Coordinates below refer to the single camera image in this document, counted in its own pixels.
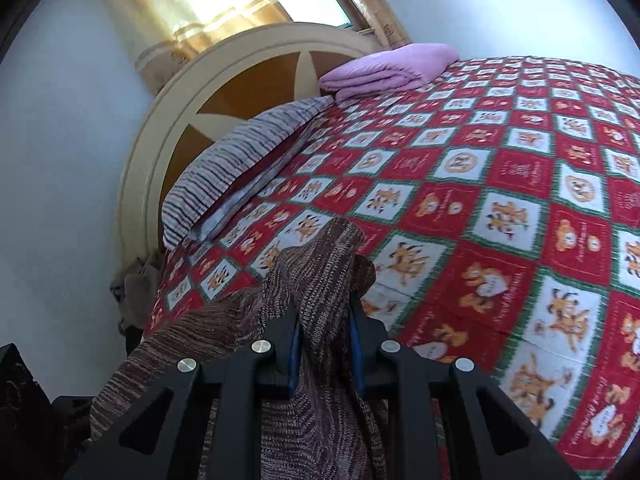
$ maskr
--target striped pillowcase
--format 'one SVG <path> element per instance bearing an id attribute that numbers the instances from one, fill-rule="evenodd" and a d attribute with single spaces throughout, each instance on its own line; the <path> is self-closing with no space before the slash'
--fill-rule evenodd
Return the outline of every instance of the striped pillowcase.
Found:
<path id="1" fill-rule="evenodd" d="M 276 106 L 239 124 L 204 150 L 162 203 L 164 246 L 174 249 L 236 179 L 333 102 L 324 96 Z"/>

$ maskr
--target checkered pattern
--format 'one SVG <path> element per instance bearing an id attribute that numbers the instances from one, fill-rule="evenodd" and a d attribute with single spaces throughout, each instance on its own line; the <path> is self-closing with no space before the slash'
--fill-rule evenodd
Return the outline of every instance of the checkered pattern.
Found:
<path id="1" fill-rule="evenodd" d="M 638 430 L 639 110 L 637 79 L 533 57 L 329 108 L 217 239 L 170 254 L 148 332 L 346 216 L 377 269 L 367 313 L 424 357 L 491 371 L 599 478 Z"/>

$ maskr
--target pink sheet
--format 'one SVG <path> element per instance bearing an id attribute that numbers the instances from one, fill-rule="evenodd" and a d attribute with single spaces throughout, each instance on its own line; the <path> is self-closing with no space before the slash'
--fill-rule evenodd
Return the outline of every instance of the pink sheet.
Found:
<path id="1" fill-rule="evenodd" d="M 414 90 L 432 82 L 459 59 L 443 43 L 412 43 L 345 63 L 319 79 L 320 88 L 337 91 L 341 103 L 354 96 Z"/>

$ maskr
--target white wall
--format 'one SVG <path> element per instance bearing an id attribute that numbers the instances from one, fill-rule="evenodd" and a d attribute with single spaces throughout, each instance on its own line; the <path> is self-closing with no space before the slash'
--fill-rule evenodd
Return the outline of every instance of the white wall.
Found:
<path id="1" fill-rule="evenodd" d="M 606 0 L 388 0 L 414 41 L 460 56 L 560 57 L 640 76 L 640 51 Z"/>
<path id="2" fill-rule="evenodd" d="M 124 358 L 114 204 L 150 102 L 100 0 L 42 0 L 0 64 L 0 344 L 50 398 Z"/>

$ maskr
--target headboard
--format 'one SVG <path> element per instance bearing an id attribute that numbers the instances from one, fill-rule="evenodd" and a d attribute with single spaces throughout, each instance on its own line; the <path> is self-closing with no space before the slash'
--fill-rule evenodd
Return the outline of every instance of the headboard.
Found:
<path id="1" fill-rule="evenodd" d="M 116 216 L 122 263 L 159 247 L 162 200 L 204 149 L 243 120 L 319 95 L 321 75 L 381 49 L 372 34 L 279 23 L 228 38 L 185 65 L 154 100 L 122 172 Z"/>

